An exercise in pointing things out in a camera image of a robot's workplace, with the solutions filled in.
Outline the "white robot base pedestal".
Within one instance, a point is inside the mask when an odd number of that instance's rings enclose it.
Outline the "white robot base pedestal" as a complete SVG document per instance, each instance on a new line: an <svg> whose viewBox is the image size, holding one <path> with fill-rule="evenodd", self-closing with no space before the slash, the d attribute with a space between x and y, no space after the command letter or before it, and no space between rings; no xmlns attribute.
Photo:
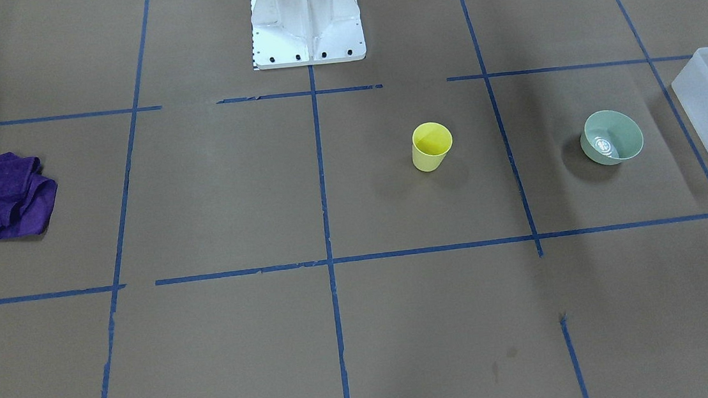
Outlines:
<svg viewBox="0 0 708 398"><path fill-rule="evenodd" d="M367 55L358 0L250 0L255 70L348 63Z"/></svg>

